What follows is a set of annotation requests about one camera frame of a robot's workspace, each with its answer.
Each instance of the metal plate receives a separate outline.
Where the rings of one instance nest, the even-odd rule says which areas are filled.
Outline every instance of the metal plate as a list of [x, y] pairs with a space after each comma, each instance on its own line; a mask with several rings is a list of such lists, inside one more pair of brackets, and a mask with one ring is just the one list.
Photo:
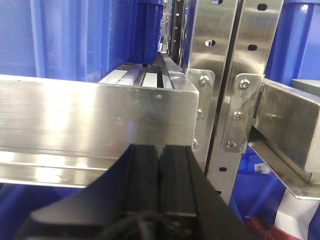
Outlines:
[[246, 152], [264, 78], [264, 75], [243, 73], [235, 77], [221, 146], [224, 151]]
[[186, 77], [199, 91], [199, 104], [192, 151], [198, 164], [204, 171], [211, 138], [211, 135], [208, 133], [212, 131], [212, 119], [215, 115], [215, 111], [211, 108], [215, 99], [213, 94], [215, 74], [209, 70], [188, 68], [186, 70]]
[[[183, 67], [213, 71], [221, 84], [238, 0], [190, 0]], [[207, 46], [206, 41], [214, 45]]]
[[227, 203], [231, 196], [241, 159], [240, 153], [225, 152], [221, 147], [234, 81], [240, 73], [259, 75], [264, 73], [283, 5], [282, 0], [264, 0], [263, 3], [267, 5], [267, 9], [261, 11], [258, 10], [260, 0], [245, 0], [239, 1], [239, 3], [240, 12], [236, 18], [238, 19], [238, 25], [235, 24], [234, 27], [234, 45], [231, 48], [232, 51], [230, 51], [230, 61], [227, 63], [227, 65], [229, 64], [228, 72], [223, 77], [225, 79], [224, 95], [217, 125], [213, 126], [215, 136], [211, 158], [207, 163], [208, 179], [214, 188], [221, 192], [221, 197]]
[[[0, 180], [78, 187], [98, 177], [129, 144], [155, 145], [159, 152], [165, 145], [192, 145], [199, 92], [180, 68], [168, 65], [174, 89], [0, 75], [0, 150], [15, 156], [12, 161], [0, 153]], [[47, 164], [42, 159], [39, 166], [39, 154], [58, 156], [43, 157]], [[64, 156], [92, 164], [70, 167]], [[52, 167], [68, 181], [36, 176]]]
[[293, 168], [276, 154], [267, 144], [266, 139], [257, 131], [250, 134], [249, 145], [279, 177], [286, 188], [302, 200], [320, 200], [320, 185], [312, 184], [302, 178]]
[[266, 79], [253, 126], [296, 171], [320, 173], [320, 97]]

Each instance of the metal corner bracket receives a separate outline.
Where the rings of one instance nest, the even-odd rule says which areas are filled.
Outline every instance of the metal corner bracket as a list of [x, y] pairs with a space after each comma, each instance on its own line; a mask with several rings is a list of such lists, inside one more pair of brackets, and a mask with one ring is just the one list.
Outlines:
[[213, 109], [215, 99], [213, 90], [216, 76], [213, 71], [205, 69], [186, 68], [184, 72], [187, 79], [199, 91], [192, 151], [201, 169], [204, 170], [216, 112]]
[[228, 153], [245, 153], [264, 74], [235, 77], [221, 147]]

